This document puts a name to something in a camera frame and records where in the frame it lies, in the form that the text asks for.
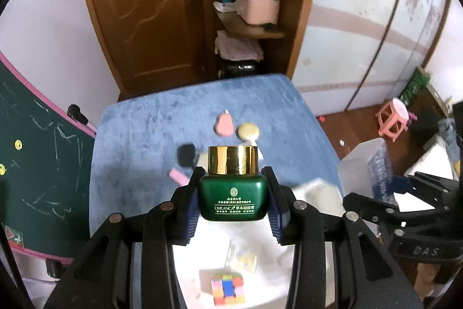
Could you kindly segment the green cream jar gold lid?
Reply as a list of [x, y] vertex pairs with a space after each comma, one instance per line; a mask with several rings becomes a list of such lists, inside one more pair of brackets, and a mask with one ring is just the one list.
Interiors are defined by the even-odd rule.
[[256, 146], [213, 146], [208, 170], [199, 181], [202, 217], [216, 222], [263, 219], [268, 211], [268, 182], [258, 168]]

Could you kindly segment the clear sticker plastic cup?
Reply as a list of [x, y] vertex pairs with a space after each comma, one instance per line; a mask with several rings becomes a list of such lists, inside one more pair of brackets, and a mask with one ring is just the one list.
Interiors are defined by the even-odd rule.
[[258, 265], [258, 254], [247, 242], [232, 239], [228, 246], [225, 267], [240, 274], [254, 273]]

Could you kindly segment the multicolour puzzle cube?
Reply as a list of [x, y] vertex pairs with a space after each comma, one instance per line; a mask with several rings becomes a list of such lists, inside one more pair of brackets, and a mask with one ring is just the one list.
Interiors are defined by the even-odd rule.
[[244, 279], [239, 273], [215, 274], [211, 278], [211, 289], [215, 306], [245, 303]]

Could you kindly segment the white blue carton box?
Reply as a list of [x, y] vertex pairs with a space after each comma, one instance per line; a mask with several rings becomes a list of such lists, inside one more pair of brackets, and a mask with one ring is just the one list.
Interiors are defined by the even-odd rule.
[[396, 205], [393, 171], [383, 138], [358, 144], [340, 162], [337, 173], [344, 195], [352, 192]]

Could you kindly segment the pink tube white cap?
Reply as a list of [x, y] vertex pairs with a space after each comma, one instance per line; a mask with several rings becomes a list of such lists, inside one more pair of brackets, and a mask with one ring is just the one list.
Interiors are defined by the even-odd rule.
[[184, 175], [184, 173], [181, 173], [179, 170], [172, 168], [168, 176], [171, 180], [173, 180], [176, 184], [179, 186], [187, 186], [189, 184], [189, 178]]

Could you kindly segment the white plastic tray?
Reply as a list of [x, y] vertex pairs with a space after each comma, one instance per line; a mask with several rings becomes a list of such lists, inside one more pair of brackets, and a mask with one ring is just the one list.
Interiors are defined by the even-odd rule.
[[267, 218], [245, 223], [200, 218], [189, 245], [173, 248], [188, 308], [215, 308], [211, 279], [226, 272], [244, 277], [245, 302], [237, 308], [284, 308], [293, 251], [277, 243]]

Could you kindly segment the black power adapter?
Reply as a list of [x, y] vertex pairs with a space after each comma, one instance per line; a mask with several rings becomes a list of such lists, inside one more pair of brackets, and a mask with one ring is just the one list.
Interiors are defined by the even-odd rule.
[[194, 144], [182, 144], [177, 149], [178, 165], [194, 169], [196, 166], [196, 148]]

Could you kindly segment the blue fuzzy table cloth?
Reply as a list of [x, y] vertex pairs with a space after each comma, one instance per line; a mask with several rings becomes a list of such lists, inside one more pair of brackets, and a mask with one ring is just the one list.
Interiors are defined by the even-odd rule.
[[159, 92], [107, 107], [93, 149], [89, 228], [112, 213], [135, 216], [171, 198], [169, 172], [179, 166], [179, 148], [197, 152], [236, 145], [236, 136], [216, 135], [219, 114], [259, 130], [263, 164], [280, 184], [295, 187], [316, 179], [340, 183], [339, 159], [318, 120], [290, 80], [269, 74], [221, 80]]

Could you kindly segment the pink pear-shaped case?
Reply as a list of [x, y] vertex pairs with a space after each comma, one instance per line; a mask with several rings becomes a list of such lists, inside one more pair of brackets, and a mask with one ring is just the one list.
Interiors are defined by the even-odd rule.
[[236, 128], [234, 126], [232, 115], [228, 110], [225, 110], [223, 113], [218, 115], [214, 131], [217, 135], [223, 137], [229, 137], [235, 134]]

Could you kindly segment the pink plastic stool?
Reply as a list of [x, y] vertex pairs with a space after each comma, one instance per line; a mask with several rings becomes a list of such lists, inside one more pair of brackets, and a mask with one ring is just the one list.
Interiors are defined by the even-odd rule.
[[395, 142], [400, 134], [407, 131], [410, 120], [405, 104], [399, 98], [392, 98], [375, 114], [379, 136], [387, 136]]

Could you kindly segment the green snack bag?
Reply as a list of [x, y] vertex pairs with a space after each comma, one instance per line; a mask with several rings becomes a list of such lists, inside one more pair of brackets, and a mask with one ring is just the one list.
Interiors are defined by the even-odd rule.
[[413, 103], [421, 90], [429, 84], [430, 79], [431, 74], [421, 66], [417, 66], [404, 90], [400, 93], [399, 99], [408, 107]]

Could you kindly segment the pink folded towel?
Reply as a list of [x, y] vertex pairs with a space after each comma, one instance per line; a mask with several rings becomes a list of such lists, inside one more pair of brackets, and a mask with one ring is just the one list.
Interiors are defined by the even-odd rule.
[[214, 52], [224, 60], [260, 62], [264, 59], [262, 48], [256, 40], [232, 38], [227, 31], [218, 31], [214, 44]]

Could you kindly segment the brown wooden door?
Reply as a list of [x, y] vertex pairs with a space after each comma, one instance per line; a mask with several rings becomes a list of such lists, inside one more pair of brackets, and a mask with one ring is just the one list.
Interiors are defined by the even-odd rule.
[[86, 0], [121, 98], [209, 78], [203, 0]]

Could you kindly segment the green chalkboard pink frame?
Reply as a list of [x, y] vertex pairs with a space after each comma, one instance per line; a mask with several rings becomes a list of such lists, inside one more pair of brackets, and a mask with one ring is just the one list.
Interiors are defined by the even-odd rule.
[[13, 247], [66, 263], [89, 240], [94, 141], [1, 58], [1, 225]]

